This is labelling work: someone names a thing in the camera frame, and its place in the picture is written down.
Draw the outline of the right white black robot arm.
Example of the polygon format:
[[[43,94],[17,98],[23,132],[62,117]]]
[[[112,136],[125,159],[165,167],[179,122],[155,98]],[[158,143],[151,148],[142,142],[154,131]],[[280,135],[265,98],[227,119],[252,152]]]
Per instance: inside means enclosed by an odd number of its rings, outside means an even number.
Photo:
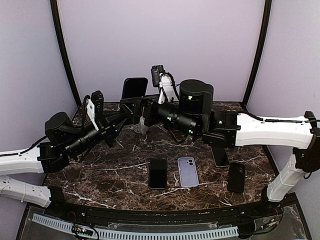
[[[124,81],[121,109],[131,123],[144,118],[146,126],[157,123],[184,135],[200,139],[216,148],[251,145],[292,147],[284,169],[262,191],[262,201],[255,213],[266,217],[275,203],[284,199],[301,178],[320,168],[320,129],[311,111],[290,118],[262,117],[247,111],[213,111],[214,88],[196,79],[187,79],[176,86],[167,79],[156,80],[159,93],[146,95],[146,78]]]

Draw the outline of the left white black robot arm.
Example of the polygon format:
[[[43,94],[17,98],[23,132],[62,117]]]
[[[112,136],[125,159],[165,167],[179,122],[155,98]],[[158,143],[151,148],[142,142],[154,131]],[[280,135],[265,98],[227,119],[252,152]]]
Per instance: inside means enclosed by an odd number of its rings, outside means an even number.
[[[71,208],[60,187],[33,185],[11,176],[56,173],[67,167],[71,159],[84,158],[101,141],[112,147],[127,119],[125,113],[103,113],[92,117],[91,125],[75,127],[65,112],[55,114],[45,123],[45,136],[31,147],[1,152],[0,195],[50,207],[58,217],[67,218]]]

